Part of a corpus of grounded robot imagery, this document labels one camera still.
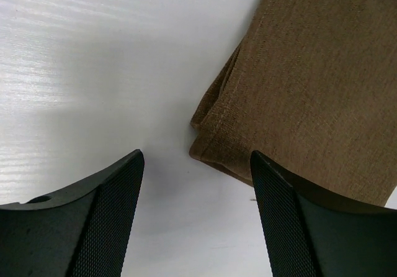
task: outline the tabletop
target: tabletop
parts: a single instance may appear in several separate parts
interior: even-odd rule
[[[188,156],[189,120],[257,3],[0,0],[0,204],[140,148],[122,276],[271,276],[253,189]]]

